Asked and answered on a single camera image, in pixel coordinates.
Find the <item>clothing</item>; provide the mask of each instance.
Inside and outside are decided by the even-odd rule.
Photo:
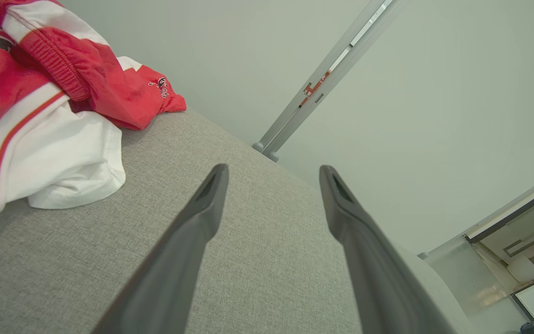
[[[51,75],[81,110],[94,110],[118,127],[143,129],[162,112],[186,109],[168,80],[131,59],[121,61],[108,42],[55,0],[0,0],[0,26]]]
[[[103,199],[125,182],[121,131],[92,111],[74,114],[70,97],[0,28],[0,211],[28,197],[62,209]]]

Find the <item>couch cushion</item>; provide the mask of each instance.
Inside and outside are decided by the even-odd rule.
[[[127,182],[108,199],[61,211],[20,199],[0,213],[0,334],[91,331],[221,162],[229,189],[187,332],[360,332],[343,249],[318,191],[189,110],[123,131]]]

